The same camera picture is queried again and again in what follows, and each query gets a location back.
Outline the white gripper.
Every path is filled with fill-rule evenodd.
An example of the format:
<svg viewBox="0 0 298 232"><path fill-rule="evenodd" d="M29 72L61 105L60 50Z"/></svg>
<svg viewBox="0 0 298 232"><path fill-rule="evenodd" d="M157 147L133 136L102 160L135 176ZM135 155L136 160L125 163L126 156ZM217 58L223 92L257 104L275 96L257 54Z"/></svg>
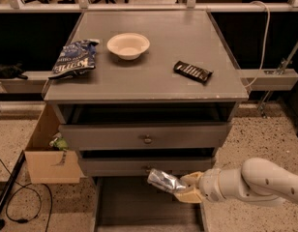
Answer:
<svg viewBox="0 0 298 232"><path fill-rule="evenodd" d="M203 195L210 202L225 201L219 185L220 173L221 170L219 168L213 168L204 173L196 171L182 176L180 180L183 181L188 188L193 188L185 192L175 193L175 197L180 202L190 204L201 203L203 201Z"/></svg>

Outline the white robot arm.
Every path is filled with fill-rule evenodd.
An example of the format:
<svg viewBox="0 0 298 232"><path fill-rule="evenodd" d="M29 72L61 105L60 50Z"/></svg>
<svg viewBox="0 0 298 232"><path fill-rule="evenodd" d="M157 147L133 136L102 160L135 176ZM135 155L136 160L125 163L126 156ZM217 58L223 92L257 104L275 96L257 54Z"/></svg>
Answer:
<svg viewBox="0 0 298 232"><path fill-rule="evenodd" d="M298 205L298 175L267 159L251 158L239 168L212 168L181 180L188 187L175 197L184 203L237 199L258 206L277 206L285 200Z"/></svg>

